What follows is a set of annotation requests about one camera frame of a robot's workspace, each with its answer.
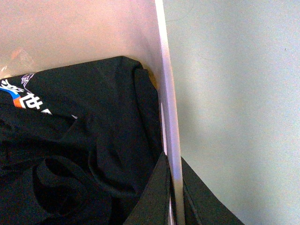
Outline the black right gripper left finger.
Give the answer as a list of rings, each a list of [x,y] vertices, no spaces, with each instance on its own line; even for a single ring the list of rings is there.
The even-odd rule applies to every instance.
[[[162,152],[138,203],[125,225],[166,225],[169,218],[171,172]]]

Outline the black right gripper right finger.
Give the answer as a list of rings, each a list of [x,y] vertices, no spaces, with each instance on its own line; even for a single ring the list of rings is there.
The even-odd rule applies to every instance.
[[[182,159],[185,222],[187,225],[244,225]]]

